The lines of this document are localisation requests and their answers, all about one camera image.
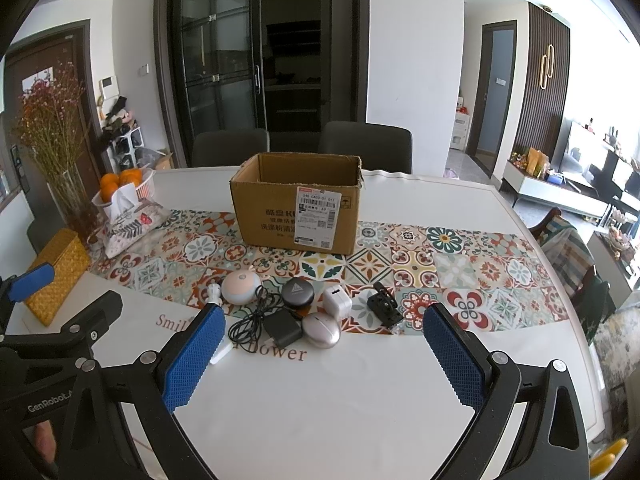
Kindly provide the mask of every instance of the person's hand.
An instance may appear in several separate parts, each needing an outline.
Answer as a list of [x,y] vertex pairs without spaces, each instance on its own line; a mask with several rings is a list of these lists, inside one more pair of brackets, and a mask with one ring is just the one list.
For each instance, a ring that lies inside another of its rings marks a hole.
[[47,463],[53,463],[56,457],[56,437],[48,420],[36,424],[33,428],[33,445]]

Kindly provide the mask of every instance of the barcode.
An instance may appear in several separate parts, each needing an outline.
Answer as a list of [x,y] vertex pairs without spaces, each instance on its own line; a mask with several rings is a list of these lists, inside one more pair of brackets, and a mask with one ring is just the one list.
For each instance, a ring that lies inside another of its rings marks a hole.
[[335,211],[329,211],[329,218],[327,219],[326,226],[329,229],[333,229],[334,228],[334,222],[335,222]]
[[315,205],[318,207],[333,207],[335,208],[334,202],[327,202],[327,200],[316,200],[315,198],[303,198],[303,204]]

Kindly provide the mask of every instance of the patterned table runner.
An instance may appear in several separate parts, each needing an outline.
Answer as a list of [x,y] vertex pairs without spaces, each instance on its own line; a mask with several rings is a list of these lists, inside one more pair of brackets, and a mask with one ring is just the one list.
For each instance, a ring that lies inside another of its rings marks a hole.
[[[119,256],[93,253],[90,271],[157,298],[202,308],[209,283],[249,266],[274,292],[293,276],[311,280],[316,298],[303,314],[321,307],[326,282],[341,283],[353,298],[351,316],[342,326],[346,332],[388,334],[367,307],[376,281],[398,301],[406,335],[422,334],[422,313],[437,301],[462,328],[475,332],[568,318],[526,240],[441,227],[359,222],[355,252],[343,256],[249,246],[233,213],[173,210],[161,227]],[[251,307],[223,305],[226,314],[236,317]]]

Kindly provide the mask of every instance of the glass vase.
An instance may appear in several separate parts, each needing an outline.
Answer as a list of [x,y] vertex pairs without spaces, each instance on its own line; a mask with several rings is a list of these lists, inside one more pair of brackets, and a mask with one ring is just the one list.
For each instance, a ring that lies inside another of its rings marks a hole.
[[49,187],[67,227],[86,240],[97,225],[97,215],[87,196],[78,167],[73,165],[59,175],[51,175]]

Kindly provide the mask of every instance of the dark wood panel wall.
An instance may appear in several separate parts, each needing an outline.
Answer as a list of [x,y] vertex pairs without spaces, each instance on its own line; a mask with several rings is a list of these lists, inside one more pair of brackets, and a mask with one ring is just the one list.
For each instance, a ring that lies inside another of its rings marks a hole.
[[[548,54],[549,44],[555,50],[553,77],[546,79],[546,89],[542,89],[541,62],[542,57]],[[570,47],[569,28],[529,3],[529,61],[514,151],[522,152],[532,147],[546,153],[549,158],[554,154],[569,80]]]

